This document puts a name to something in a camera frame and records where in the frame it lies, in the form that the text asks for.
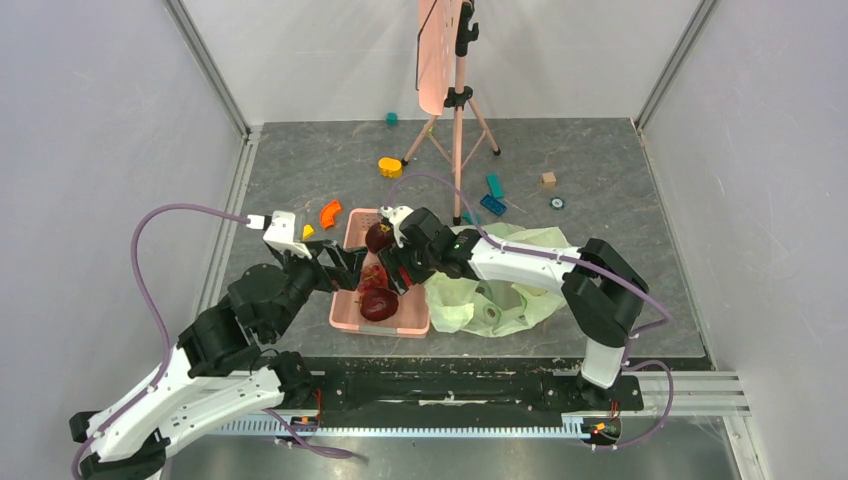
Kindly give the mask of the light green plastic bag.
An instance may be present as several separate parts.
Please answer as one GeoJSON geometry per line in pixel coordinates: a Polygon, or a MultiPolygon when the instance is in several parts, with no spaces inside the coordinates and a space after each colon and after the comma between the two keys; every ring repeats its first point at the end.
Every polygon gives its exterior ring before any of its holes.
{"type": "Polygon", "coordinates": [[[441,333],[501,338],[530,330],[562,311],[559,294],[507,281],[451,279],[436,273],[425,283],[430,323],[441,333]]]}

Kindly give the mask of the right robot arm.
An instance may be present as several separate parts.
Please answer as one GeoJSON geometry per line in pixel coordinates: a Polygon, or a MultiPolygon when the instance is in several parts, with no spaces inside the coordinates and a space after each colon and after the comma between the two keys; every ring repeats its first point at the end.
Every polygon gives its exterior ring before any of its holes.
{"type": "Polygon", "coordinates": [[[427,208],[381,207],[394,236],[378,258],[399,294],[434,275],[501,281],[563,298],[587,338],[577,382],[580,400],[602,408],[618,393],[631,329],[647,300],[647,283],[607,242],[550,248],[511,242],[475,227],[452,230],[427,208]]]}

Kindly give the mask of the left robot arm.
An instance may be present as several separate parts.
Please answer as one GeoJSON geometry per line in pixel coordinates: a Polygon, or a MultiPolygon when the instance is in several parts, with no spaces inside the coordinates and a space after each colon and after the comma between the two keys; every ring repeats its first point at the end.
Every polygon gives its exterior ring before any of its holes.
{"type": "Polygon", "coordinates": [[[273,252],[232,283],[170,346],[163,361],[112,406],[69,421],[80,448],[77,479],[148,479],[182,449],[245,415],[281,404],[302,407],[314,381],[297,352],[263,353],[314,292],[358,287],[367,249],[331,240],[306,254],[273,252]]]}

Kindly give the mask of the dark red fake apple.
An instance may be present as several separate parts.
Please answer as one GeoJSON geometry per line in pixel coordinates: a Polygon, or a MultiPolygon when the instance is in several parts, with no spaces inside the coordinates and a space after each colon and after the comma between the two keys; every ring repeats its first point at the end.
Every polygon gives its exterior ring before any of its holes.
{"type": "Polygon", "coordinates": [[[394,229],[391,225],[377,222],[372,224],[365,236],[365,245],[372,254],[378,254],[395,244],[394,229]]]}

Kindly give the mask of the dark red fake pomegranate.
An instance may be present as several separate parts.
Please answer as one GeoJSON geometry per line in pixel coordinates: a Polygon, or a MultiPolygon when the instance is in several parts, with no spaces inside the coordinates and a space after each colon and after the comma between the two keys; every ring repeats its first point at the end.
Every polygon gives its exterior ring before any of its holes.
{"type": "Polygon", "coordinates": [[[359,313],[368,321],[387,320],[396,314],[398,308],[398,295],[392,290],[378,288],[360,295],[359,313]]]}

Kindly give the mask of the orange curved toy piece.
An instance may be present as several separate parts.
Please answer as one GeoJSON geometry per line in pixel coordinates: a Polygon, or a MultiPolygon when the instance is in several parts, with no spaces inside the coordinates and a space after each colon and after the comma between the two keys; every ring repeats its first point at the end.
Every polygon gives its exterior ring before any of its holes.
{"type": "Polygon", "coordinates": [[[319,213],[319,223],[322,229],[329,230],[336,226],[337,217],[343,211],[341,202],[334,199],[324,205],[319,213]]]}

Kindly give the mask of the pink plastic basket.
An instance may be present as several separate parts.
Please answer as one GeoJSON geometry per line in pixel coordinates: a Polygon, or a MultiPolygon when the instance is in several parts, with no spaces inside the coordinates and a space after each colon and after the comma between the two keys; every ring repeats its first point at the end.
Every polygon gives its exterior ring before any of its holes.
{"type": "Polygon", "coordinates": [[[329,323],[346,332],[423,338],[430,329],[422,286],[398,294],[390,289],[386,267],[378,258],[396,245],[392,229],[375,209],[357,208],[349,214],[344,246],[364,247],[365,262],[352,291],[333,295],[329,323]]]}

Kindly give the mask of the blue lego brick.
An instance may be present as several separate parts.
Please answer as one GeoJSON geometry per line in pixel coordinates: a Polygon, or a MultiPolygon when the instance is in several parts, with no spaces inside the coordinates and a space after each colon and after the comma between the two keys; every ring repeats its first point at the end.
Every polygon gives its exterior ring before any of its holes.
{"type": "Polygon", "coordinates": [[[507,210],[507,206],[503,202],[490,194],[484,195],[480,199],[480,205],[497,217],[503,216],[507,210]]]}

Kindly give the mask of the yellow toy block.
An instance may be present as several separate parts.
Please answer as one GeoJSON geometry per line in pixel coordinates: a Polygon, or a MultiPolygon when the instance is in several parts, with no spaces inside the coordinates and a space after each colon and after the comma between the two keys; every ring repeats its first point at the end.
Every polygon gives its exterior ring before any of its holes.
{"type": "Polygon", "coordinates": [[[389,179],[397,179],[403,175],[405,163],[392,157],[382,157],[377,162],[377,168],[381,176],[389,179]]]}

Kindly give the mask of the teal rectangular block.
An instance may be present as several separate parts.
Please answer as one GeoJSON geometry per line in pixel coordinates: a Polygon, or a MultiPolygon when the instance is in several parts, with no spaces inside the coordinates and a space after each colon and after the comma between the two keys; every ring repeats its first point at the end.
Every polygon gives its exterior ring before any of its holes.
{"type": "Polygon", "coordinates": [[[504,190],[503,190],[503,186],[502,186],[502,183],[500,181],[499,176],[495,173],[489,173],[486,176],[486,180],[487,180],[487,185],[488,185],[488,188],[489,188],[489,191],[490,191],[490,195],[497,200],[503,199],[504,198],[504,190]]]}

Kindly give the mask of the small wooden cube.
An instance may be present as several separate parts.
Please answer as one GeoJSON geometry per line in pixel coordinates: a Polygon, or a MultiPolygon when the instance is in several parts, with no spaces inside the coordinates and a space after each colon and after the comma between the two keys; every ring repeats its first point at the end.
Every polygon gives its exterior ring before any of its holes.
{"type": "Polygon", "coordinates": [[[557,185],[557,177],[554,172],[544,172],[540,175],[540,185],[543,188],[553,188],[557,185]]]}

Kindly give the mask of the pink tripod stand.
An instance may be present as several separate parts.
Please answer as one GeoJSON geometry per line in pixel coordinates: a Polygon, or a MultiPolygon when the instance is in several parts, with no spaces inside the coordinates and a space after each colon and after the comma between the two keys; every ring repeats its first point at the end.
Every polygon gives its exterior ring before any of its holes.
{"type": "Polygon", "coordinates": [[[476,3],[469,0],[461,2],[462,5],[458,24],[458,35],[455,43],[455,56],[453,58],[452,80],[443,103],[443,111],[440,115],[428,115],[428,119],[420,133],[413,141],[407,153],[400,159],[405,163],[405,166],[408,165],[408,163],[413,159],[414,154],[419,149],[422,141],[424,139],[429,139],[443,157],[449,162],[453,175],[453,186],[456,190],[461,189],[462,171],[464,166],[483,142],[487,142],[489,144],[494,155],[498,156],[501,154],[501,147],[495,140],[493,133],[488,126],[476,99],[474,98],[474,90],[467,84],[467,57],[469,53],[469,46],[479,39],[480,30],[479,24],[474,20],[476,3]],[[468,154],[463,152],[464,120],[466,110],[471,111],[473,118],[477,120],[478,125],[481,128],[481,134],[476,140],[474,146],[471,148],[471,152],[468,154]],[[451,147],[449,149],[445,149],[439,141],[435,139],[432,133],[432,130],[435,128],[436,121],[447,111],[451,112],[453,115],[451,126],[451,147]]]}

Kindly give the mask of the pink board on tripod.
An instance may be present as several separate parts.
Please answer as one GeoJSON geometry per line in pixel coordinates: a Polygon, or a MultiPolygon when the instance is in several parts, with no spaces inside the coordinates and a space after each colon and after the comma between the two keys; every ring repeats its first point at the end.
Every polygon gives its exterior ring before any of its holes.
{"type": "Polygon", "coordinates": [[[415,89],[419,107],[440,115],[452,80],[455,43],[462,2],[419,0],[416,28],[415,89]]]}

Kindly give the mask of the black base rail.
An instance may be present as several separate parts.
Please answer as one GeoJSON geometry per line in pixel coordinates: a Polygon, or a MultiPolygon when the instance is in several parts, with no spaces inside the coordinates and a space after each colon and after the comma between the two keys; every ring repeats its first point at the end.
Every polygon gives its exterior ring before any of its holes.
{"type": "Polygon", "coordinates": [[[644,409],[635,375],[602,390],[569,357],[307,357],[311,382],[279,408],[352,410],[386,401],[525,405],[560,412],[644,409]]]}

